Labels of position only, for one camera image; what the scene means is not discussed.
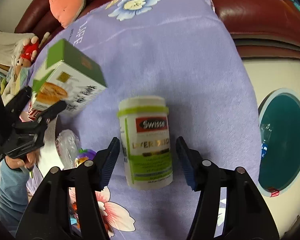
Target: purple blanket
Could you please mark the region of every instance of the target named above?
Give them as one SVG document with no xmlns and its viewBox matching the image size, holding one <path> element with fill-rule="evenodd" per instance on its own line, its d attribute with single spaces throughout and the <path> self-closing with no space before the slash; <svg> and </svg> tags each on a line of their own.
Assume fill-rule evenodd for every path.
<svg viewBox="0 0 300 240">
<path fill-rule="evenodd" d="M 98 151 L 112 137 L 120 138 L 116 113 L 124 98 L 158 95 L 170 109 L 173 182 L 159 190 L 129 188 L 120 155 L 109 186 L 97 196 L 112 239 L 186 239 L 199 192 L 186 185 L 175 153 L 178 136 L 220 167 L 245 167 L 257 182 L 261 140 L 255 94 L 210 0 L 114 0 L 59 33 L 31 71 L 61 38 L 100 64 L 108 86 L 78 116 L 61 119 L 62 129 L 73 130 L 84 148 Z M 217 235 L 225 199 L 222 190 Z"/>
</svg>

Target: green and white box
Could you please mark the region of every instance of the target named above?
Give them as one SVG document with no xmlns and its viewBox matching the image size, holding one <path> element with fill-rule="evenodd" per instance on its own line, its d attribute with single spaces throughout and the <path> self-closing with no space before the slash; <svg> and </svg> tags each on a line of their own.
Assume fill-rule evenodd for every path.
<svg viewBox="0 0 300 240">
<path fill-rule="evenodd" d="M 77 114 L 106 89 L 100 66 L 62 39 L 48 51 L 34 76 L 32 108 L 45 110 L 59 100 L 68 103 L 66 114 Z"/>
</svg>

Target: red leather sofa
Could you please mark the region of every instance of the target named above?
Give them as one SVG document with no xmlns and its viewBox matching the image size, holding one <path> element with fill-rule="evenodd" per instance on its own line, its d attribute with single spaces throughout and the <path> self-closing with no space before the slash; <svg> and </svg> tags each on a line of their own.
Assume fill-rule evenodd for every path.
<svg viewBox="0 0 300 240">
<path fill-rule="evenodd" d="M 86 0 L 79 17 L 111 0 Z M 232 35 L 241 57 L 300 58 L 300 12 L 290 0 L 212 0 L 216 13 Z M 63 28 L 50 11 L 49 0 L 33 0 L 15 33 L 46 32 L 54 37 Z"/>
</svg>

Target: person's arm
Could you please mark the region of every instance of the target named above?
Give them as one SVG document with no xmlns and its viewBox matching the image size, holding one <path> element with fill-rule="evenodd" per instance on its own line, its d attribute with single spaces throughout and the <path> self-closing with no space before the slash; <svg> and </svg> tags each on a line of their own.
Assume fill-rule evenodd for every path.
<svg viewBox="0 0 300 240">
<path fill-rule="evenodd" d="M 26 183 L 29 173 L 23 173 L 19 167 L 32 167 L 38 156 L 36 152 L 27 154 L 26 163 L 6 157 L 0 167 L 0 221 L 13 236 L 28 206 Z"/>
</svg>

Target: swisse logo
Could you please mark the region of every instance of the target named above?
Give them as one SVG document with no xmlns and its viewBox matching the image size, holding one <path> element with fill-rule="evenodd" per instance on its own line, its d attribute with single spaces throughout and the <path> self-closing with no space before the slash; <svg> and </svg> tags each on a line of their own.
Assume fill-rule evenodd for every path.
<svg viewBox="0 0 300 240">
<path fill-rule="evenodd" d="M 136 118 L 137 132 L 167 130 L 168 122 L 165 116 Z"/>
</svg>

